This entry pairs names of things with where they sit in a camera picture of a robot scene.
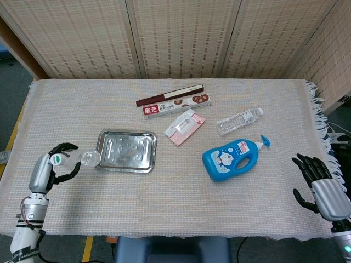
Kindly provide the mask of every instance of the plastic water bottle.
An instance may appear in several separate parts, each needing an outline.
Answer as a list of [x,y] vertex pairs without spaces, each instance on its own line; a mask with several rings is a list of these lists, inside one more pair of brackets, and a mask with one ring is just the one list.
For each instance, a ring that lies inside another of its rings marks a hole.
[[0,152],[0,164],[5,164],[9,161],[11,151]]
[[70,150],[52,155],[50,162],[53,166],[73,169],[77,162],[81,162],[84,166],[95,167],[100,163],[100,159],[101,155],[96,150]]
[[237,115],[225,118],[217,122],[216,128],[220,135],[227,134],[233,130],[239,129],[242,126],[253,123],[258,116],[262,115],[261,108],[247,110],[238,113]]

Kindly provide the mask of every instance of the product box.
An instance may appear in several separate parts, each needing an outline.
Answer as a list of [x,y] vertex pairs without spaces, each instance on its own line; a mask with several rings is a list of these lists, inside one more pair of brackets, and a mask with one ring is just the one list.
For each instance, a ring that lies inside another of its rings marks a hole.
[[186,111],[190,108],[203,107],[211,105],[211,99],[208,94],[195,95],[186,99],[166,101],[160,104],[154,104],[143,107],[143,114],[147,118],[155,118],[168,115],[171,113]]

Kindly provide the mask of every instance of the stainless steel tray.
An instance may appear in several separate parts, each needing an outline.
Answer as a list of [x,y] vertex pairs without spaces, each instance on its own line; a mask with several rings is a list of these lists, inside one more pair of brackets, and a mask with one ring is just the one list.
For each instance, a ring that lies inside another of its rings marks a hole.
[[149,173],[155,164],[156,135],[149,131],[103,130],[97,151],[98,168],[108,171]]

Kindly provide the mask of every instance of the robotic hand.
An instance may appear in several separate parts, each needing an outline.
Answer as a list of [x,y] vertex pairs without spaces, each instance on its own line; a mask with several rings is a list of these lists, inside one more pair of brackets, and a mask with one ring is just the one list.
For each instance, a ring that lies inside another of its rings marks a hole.
[[70,174],[55,177],[50,157],[55,153],[67,150],[76,150],[78,147],[70,143],[63,143],[44,154],[37,161],[29,183],[31,194],[21,202],[21,214],[17,223],[16,232],[12,239],[10,250],[12,262],[33,263],[34,256],[40,256],[39,244],[45,235],[43,227],[49,199],[46,194],[53,185],[72,179],[81,167],[78,162]]
[[297,155],[293,158],[311,188],[315,203],[306,202],[297,189],[293,189],[296,201],[304,208],[332,222],[331,232],[346,262],[351,262],[351,203],[339,182],[331,176],[326,165],[318,158]]

